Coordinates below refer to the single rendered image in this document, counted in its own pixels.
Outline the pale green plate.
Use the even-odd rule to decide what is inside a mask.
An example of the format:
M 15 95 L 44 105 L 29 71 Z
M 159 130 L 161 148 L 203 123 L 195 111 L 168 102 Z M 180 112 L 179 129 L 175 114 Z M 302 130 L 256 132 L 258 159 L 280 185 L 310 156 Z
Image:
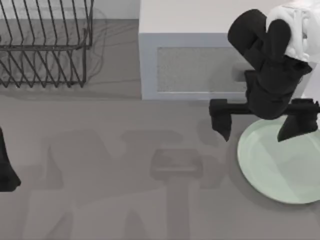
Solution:
M 236 150 L 239 168 L 269 199 L 292 205 L 320 201 L 320 129 L 279 142 L 284 121 L 257 120 L 243 131 Z

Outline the speckled grey cabinet panel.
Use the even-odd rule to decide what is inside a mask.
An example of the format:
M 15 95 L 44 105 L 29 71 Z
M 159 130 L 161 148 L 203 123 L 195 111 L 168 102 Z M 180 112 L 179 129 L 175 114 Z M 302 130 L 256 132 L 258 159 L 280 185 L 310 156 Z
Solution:
M 161 47 L 157 90 L 165 93 L 241 93 L 253 68 L 231 47 Z

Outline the pale grey cabinet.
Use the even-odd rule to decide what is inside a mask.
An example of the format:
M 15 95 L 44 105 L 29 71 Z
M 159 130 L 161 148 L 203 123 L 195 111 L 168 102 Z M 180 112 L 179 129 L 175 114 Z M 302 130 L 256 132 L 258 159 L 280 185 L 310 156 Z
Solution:
M 159 48 L 233 48 L 228 30 L 248 10 L 270 11 L 295 0 L 141 0 L 138 44 L 143 100 L 243 101 L 243 92 L 159 92 Z

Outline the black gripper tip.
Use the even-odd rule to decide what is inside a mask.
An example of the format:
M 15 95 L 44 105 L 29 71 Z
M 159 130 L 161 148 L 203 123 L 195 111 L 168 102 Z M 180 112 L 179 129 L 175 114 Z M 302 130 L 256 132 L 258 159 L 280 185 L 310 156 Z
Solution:
M 0 193 L 14 192 L 21 183 L 20 178 L 10 163 L 4 134 L 0 127 Z

